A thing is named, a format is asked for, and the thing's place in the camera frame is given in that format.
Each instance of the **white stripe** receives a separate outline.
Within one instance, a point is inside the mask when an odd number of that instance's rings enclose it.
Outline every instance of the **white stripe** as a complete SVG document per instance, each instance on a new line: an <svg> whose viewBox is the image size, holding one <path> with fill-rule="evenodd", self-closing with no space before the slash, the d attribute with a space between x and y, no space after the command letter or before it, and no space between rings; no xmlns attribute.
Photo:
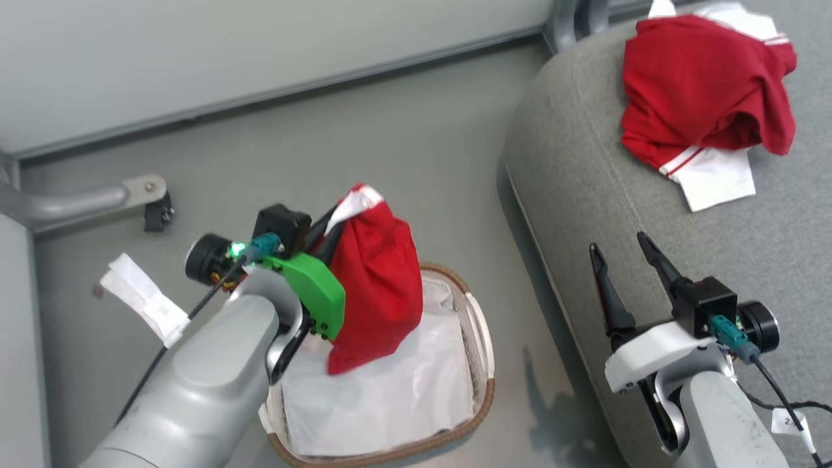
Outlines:
<svg viewBox="0 0 832 468"><path fill-rule="evenodd" d="M661 172L662 175L666 176L668 172L675 171L677 167L681 166L682 163L685 162L688 157L693 156L693 153L697 152L698 150L699 147L696 146L687 148L685 151L679 153L679 156L674 157L670 161L665 162L665 164L662 167L659 167L659 172Z"/></svg>
<svg viewBox="0 0 832 468"><path fill-rule="evenodd" d="M770 39L768 41L763 42L766 46L776 46L780 44L788 44L791 41L788 37L778 37L776 39Z"/></svg>

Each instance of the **black cable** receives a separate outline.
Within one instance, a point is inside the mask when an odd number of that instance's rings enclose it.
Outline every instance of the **black cable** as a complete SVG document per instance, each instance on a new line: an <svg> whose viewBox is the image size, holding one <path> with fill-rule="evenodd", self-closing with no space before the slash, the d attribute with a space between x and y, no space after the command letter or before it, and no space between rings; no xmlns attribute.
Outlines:
<svg viewBox="0 0 832 468"><path fill-rule="evenodd" d="M234 274L234 272L237 271L237 269L243 266L244 264L245 257L242 257L214 286L211 287L211 289L208 291L208 294L205 294L205 296L202 297L202 300L197 302L196 307L194 307L193 310L191 310L191 313L188 314L188 319L194 320L196 314L200 313L200 311L203 307L206 306L208 301L210 301L210 299L220 290L220 288L222 288L222 285L226 281L228 281L228 279L231 278L231 275ZM147 383L147 380L151 378L153 371L156 369L156 366L159 365L161 358L165 355L166 352L167 348L163 346L156 354L156 357L153 358L153 362L151 362L150 366L147 367L145 375L141 377L139 385L136 386L136 389L133 390L133 393L130 395L130 398L127 399L127 403L124 405L124 408L121 409L121 413L118 415L118 419L116 419L116 426L118 426L118 423L120 423L121 420L124 419L124 416L127 415L127 412L130 410L130 407L133 406L133 402L136 401L136 398L139 396L141 389L144 388L145 384Z"/></svg>
<svg viewBox="0 0 832 468"><path fill-rule="evenodd" d="M740 385L740 390L742 390L742 392L745 393L745 396L748 398L748 400L751 403L754 403L755 405L759 406L760 408L762 408L764 410L772 411L775 408L782 408L783 407L783 406L769 405L768 403L765 403L764 401L760 400L756 396L751 395L751 393L749 393L745 388L743 388L742 385ZM820 403L818 401L813 401L813 400L791 401L790 403L791 403L791 407L795 408L796 410L800 410L800 409L803 409L803 408L817 408L819 410L823 410L823 411L827 411L829 413L832 413L832 406L826 405L825 403Z"/></svg>
<svg viewBox="0 0 832 468"><path fill-rule="evenodd" d="M792 407L791 403L789 403L789 400L786 399L785 395L783 394L783 391L780 389L780 386L777 385L777 382L775 382L775 378L772 377L769 373L769 370L766 369L765 366L763 366L762 362L760 362L760 356L752 355L751 362L753 362L757 366L757 369L760 370L760 373L769 382L771 388L774 389L775 393L777 394L777 397L780 398L780 401L783 402L783 407L786 411L789 412L789 416L791 417L791 420L795 422L795 427L797 427L797 430L803 432L803 425L800 424L800 419L798 419L797 415L795 414L795 408ZM825 465L824 462L820 460L820 456L818 456L817 451L815 453L812 453L812 460L815 461L815 464L819 468L823 468Z"/></svg>

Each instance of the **white paper label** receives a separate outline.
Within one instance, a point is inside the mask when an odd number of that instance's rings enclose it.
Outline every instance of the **white paper label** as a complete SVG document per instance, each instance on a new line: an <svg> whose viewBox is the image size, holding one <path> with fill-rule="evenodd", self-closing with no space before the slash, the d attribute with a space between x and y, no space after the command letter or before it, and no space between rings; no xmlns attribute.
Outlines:
<svg viewBox="0 0 832 468"><path fill-rule="evenodd" d="M800 411L795 411L800 420L800 425L803 426L803 431L797 429L795 419L791 417L785 408L775 408L771 412L771 433L772 434L789 434L791 436L799 436L803 438L806 448L809 453L815 453L815 444L812 443L812 435L809 432L809 424L806 423L806 415Z"/></svg>
<svg viewBox="0 0 832 468"><path fill-rule="evenodd" d="M191 322L188 315L161 293L156 283L127 255L122 253L104 275L101 285L136 311L170 348Z"/></svg>

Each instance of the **gray fabric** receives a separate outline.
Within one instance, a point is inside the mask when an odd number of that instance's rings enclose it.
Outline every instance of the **gray fabric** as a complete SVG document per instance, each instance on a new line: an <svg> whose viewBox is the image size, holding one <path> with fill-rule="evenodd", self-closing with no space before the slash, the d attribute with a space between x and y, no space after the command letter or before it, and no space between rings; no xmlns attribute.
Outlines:
<svg viewBox="0 0 832 468"><path fill-rule="evenodd" d="M832 402L832 122L828 0L745 2L773 16L798 53L786 78L798 134L788 157L752 150L757 195L689 213L678 186L637 162L620 143L626 104L621 80L632 23L555 56L523 99L506 158L519 201L547 264L612 432L631 466L670 466L639 395L609 391L609 344L587 247L597 242L622 299L640 323L669 315L636 232L646 231L691 278L713 275L741 300L757 299L779 318L780 349L763 362L793 401ZM753 369L745 387L770 403L774 393ZM808 410L815 445L832 460L832 418ZM760 411L768 425L770 415ZM775 437L794 467L812 466L799 440Z"/></svg>

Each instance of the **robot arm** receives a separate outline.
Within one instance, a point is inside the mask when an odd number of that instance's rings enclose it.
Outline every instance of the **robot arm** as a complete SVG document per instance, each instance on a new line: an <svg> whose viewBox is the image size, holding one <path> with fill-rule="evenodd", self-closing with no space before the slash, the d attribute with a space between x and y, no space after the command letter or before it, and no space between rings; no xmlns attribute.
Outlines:
<svg viewBox="0 0 832 468"><path fill-rule="evenodd" d="M753 343L731 343L741 351L773 351L779 343L776 320L759 302L738 305L736 294L711 276L685 278L643 232L638 241L665 287L672 317L637 326L608 277L600 249L590 246L612 348L605 369L611 390L641 391L662 449L677 468L787 468L765 424L731 379L730 356L717 344L727 324L730 337Z"/></svg>
<svg viewBox="0 0 832 468"><path fill-rule="evenodd" d="M306 331L289 283L255 269L160 370L83 468L223 466Z"/></svg>

